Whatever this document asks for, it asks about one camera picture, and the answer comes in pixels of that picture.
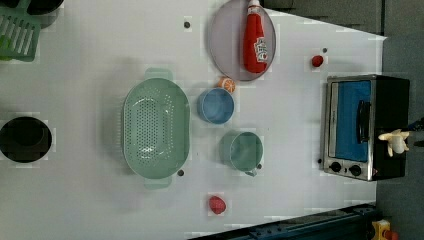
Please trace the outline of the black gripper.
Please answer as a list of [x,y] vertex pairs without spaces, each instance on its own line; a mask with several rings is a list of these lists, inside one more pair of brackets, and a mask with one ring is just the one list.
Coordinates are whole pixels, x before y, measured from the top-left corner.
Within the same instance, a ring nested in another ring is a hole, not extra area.
[[409,125],[409,131],[415,139],[414,145],[416,147],[424,147],[424,117],[411,123]]

